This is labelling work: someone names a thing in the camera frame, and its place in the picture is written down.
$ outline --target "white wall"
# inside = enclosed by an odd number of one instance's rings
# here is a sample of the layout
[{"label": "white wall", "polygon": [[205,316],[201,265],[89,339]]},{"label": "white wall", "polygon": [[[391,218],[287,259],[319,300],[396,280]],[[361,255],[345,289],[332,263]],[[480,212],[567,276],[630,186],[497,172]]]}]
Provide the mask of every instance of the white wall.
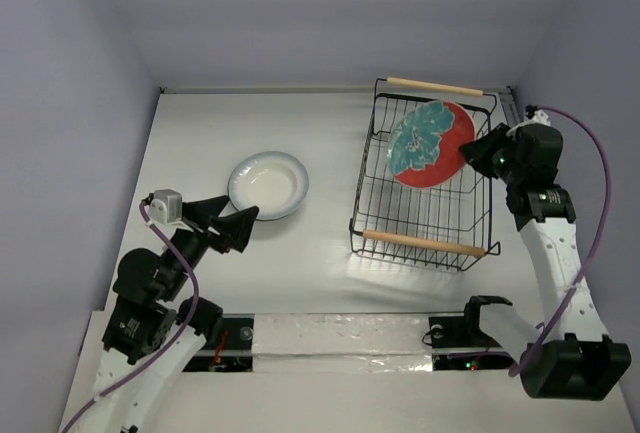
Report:
[{"label": "white wall", "polygon": [[[638,79],[640,2],[569,0],[517,86],[527,103],[556,106],[586,121],[602,140],[611,163],[609,223],[589,283],[613,339],[629,344],[634,362],[623,378],[627,402],[640,426],[640,225]],[[602,167],[589,139],[552,118],[565,138],[560,181],[578,215],[578,243],[586,255],[604,197]]]},{"label": "white wall", "polygon": [[515,83],[564,0],[116,0],[163,86]]},{"label": "white wall", "polygon": [[110,0],[0,0],[0,429],[57,428],[158,89]]}]

